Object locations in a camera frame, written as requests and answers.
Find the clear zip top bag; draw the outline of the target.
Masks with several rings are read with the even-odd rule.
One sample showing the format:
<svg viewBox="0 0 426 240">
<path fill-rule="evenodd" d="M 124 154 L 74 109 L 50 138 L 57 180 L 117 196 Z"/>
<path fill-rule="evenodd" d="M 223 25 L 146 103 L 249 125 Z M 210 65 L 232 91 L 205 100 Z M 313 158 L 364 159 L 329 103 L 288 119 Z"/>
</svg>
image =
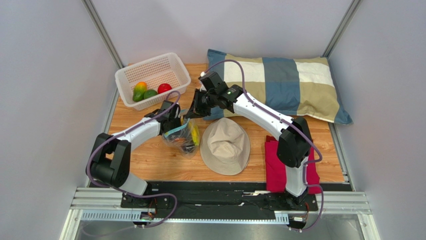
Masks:
<svg viewBox="0 0 426 240">
<path fill-rule="evenodd" d="M 162 139 L 163 139 L 163 141 L 166 145 L 179 150 L 185 158 L 191 159 L 197 153 L 199 146 L 200 146 L 200 143 L 199 143 L 199 146 L 196 147 L 196 151 L 192 154 L 185 154 L 182 150 L 183 145 L 194 144 L 194 142 L 192 140 L 192 136 L 191 136 L 191 130 L 189 128 L 189 122 L 191 120 L 193 120 L 195 122 L 195 120 L 185 118 L 184 116 L 187 112 L 188 112 L 187 109 L 183 109 L 180 112 L 182 125 L 178 128 L 175 128 L 175 129 L 170 130 L 170 131 L 166 132 L 165 134 L 163 134 Z"/>
</svg>

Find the red fake apple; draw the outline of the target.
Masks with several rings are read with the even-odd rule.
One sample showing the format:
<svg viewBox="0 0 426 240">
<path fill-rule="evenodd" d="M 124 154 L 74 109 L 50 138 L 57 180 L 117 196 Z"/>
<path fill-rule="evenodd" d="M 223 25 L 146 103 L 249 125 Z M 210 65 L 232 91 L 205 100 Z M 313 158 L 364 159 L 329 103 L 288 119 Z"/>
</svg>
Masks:
<svg viewBox="0 0 426 240">
<path fill-rule="evenodd" d="M 170 84 L 162 83 L 158 86 L 157 93 L 162 94 L 162 93 L 165 93 L 167 91 L 170 91 L 171 89 L 172 89 L 172 86 Z"/>
</svg>

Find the green fake avocado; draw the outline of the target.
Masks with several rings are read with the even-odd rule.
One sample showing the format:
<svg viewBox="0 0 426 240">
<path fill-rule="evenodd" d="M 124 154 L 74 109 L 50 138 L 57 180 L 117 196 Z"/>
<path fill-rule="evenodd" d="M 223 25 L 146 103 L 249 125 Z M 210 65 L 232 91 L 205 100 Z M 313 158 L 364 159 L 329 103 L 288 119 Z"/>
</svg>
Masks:
<svg viewBox="0 0 426 240">
<path fill-rule="evenodd" d="M 149 98 L 155 97 L 156 95 L 158 95 L 158 92 L 154 89 L 148 89 L 144 94 L 143 94 L 143 99 L 147 100 Z"/>
</svg>

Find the green orange fake mango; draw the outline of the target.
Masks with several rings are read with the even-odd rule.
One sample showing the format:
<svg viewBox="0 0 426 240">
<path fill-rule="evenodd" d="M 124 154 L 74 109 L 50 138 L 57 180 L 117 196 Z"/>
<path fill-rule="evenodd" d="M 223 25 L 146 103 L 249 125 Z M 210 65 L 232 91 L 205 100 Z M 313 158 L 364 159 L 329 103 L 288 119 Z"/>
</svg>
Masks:
<svg viewBox="0 0 426 240">
<path fill-rule="evenodd" d="M 147 84 L 143 81 L 138 82 L 133 88 L 132 100 L 134 102 L 140 102 L 144 100 L 145 92 L 148 90 Z"/>
</svg>

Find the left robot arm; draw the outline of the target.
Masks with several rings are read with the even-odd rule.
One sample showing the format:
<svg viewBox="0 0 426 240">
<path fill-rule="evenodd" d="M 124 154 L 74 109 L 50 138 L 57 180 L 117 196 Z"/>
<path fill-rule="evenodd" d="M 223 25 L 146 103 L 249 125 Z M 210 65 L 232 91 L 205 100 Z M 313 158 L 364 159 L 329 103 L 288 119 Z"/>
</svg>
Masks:
<svg viewBox="0 0 426 240">
<path fill-rule="evenodd" d="M 132 197 L 143 196 L 148 183 L 130 172 L 131 153 L 144 142 L 178 127 L 180 111 L 177 102 L 165 100 L 161 108 L 146 114 L 131 127 L 114 134 L 99 134 L 86 166 L 90 181 Z"/>
</svg>

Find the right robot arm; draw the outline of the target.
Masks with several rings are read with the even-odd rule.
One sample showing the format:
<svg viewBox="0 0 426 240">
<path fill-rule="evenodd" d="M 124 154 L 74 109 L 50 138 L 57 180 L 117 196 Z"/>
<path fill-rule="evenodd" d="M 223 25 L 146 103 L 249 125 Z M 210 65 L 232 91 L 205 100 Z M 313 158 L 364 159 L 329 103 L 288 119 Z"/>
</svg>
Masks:
<svg viewBox="0 0 426 240">
<path fill-rule="evenodd" d="M 269 132 L 278 141 L 276 156 L 285 165 L 286 194 L 300 205 L 308 194 L 306 165 L 313 147 L 307 121 L 303 117 L 292 118 L 278 113 L 239 85 L 228 86 L 215 71 L 203 72 L 198 79 L 203 88 L 195 90 L 184 117 L 204 118 L 218 107 L 245 117 Z"/>
</svg>

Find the yellow fake fruit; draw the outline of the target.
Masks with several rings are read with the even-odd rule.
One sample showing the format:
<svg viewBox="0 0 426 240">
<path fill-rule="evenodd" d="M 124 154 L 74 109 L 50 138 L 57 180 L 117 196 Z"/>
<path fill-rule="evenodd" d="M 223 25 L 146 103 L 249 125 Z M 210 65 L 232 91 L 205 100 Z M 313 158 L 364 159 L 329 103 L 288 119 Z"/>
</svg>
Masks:
<svg viewBox="0 0 426 240">
<path fill-rule="evenodd" d="M 196 147 L 198 147 L 200 145 L 200 132 L 199 132 L 199 128 L 197 126 L 197 124 L 193 121 L 190 120 L 189 123 L 189 128 L 190 128 L 190 133 L 191 133 L 191 137 L 192 137 L 192 141 L 194 143 L 194 145 Z"/>
</svg>

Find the dark purple fake fruit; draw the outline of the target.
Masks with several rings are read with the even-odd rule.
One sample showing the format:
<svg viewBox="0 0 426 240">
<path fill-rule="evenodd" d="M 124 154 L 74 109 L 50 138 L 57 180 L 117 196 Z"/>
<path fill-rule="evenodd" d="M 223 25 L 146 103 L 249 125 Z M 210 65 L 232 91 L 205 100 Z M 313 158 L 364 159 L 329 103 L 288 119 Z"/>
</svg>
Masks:
<svg viewBox="0 0 426 240">
<path fill-rule="evenodd" d="M 193 154 L 197 149 L 197 146 L 194 144 L 186 144 L 182 146 L 182 151 L 185 154 Z"/>
</svg>

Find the beige bucket hat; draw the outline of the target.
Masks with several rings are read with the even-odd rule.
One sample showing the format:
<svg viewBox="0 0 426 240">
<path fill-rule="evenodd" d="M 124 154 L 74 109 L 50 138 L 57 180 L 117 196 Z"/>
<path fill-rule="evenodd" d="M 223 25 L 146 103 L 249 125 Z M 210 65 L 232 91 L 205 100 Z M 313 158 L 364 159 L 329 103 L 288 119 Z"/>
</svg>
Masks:
<svg viewBox="0 0 426 240">
<path fill-rule="evenodd" d="M 221 118 L 204 131 L 200 142 L 200 155 L 213 172 L 235 176 L 248 165 L 251 143 L 247 132 L 235 121 Z"/>
</svg>

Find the white plastic basket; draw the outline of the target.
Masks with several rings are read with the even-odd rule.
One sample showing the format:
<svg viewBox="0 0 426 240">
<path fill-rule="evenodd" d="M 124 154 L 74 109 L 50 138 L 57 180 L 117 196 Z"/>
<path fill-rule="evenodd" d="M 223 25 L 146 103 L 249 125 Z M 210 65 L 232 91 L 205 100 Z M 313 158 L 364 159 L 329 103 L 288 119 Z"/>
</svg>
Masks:
<svg viewBox="0 0 426 240">
<path fill-rule="evenodd" d="M 146 83 L 149 90 L 157 90 L 161 84 L 169 84 L 172 91 L 184 94 L 191 78 L 178 55 L 169 52 L 119 69 L 115 73 L 115 82 L 123 104 L 140 111 L 161 103 L 169 92 L 136 102 L 133 101 L 133 90 L 139 82 Z"/>
</svg>

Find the plaid pillow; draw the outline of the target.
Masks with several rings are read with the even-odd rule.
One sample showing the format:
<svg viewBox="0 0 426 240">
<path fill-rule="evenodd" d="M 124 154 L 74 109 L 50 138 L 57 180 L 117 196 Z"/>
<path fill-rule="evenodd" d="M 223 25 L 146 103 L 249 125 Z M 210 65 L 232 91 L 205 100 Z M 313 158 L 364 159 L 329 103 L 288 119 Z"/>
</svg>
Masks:
<svg viewBox="0 0 426 240">
<path fill-rule="evenodd" d="M 228 86 L 245 87 L 256 100 L 281 114 L 353 124 L 337 95 L 326 57 L 243 58 L 209 49 L 207 59 L 208 67 Z"/>
</svg>

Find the red folded cloth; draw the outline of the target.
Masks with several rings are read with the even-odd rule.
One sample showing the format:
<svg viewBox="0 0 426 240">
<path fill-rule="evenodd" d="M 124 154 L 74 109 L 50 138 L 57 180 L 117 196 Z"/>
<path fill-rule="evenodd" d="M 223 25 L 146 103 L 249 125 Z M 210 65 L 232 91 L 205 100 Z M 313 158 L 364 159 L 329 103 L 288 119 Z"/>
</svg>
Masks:
<svg viewBox="0 0 426 240">
<path fill-rule="evenodd" d="M 272 193 L 283 193 L 286 188 L 287 176 L 285 165 L 277 157 L 278 141 L 267 135 L 264 143 L 265 148 L 265 169 L 266 169 L 266 190 Z M 314 149 L 311 147 L 311 153 L 308 160 L 314 159 Z M 319 185 L 320 177 L 316 170 L 316 164 L 307 165 L 306 173 L 307 183 L 309 185 Z M 320 194 L 319 187 L 309 187 L 308 194 Z"/>
</svg>

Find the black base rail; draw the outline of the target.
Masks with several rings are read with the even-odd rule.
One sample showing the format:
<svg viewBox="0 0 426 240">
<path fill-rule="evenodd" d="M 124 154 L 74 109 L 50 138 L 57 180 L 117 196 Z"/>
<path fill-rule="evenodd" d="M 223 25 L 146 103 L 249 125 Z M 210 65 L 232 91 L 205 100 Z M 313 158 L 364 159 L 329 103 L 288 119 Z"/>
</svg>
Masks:
<svg viewBox="0 0 426 240">
<path fill-rule="evenodd" d="M 157 217 L 174 210 L 172 218 L 203 220 L 274 220 L 276 211 L 304 215 L 319 210 L 313 194 L 295 203 L 287 193 L 265 190 L 264 182 L 149 181 L 146 195 L 167 195 L 148 199 L 123 195 L 120 206 L 150 209 Z"/>
</svg>

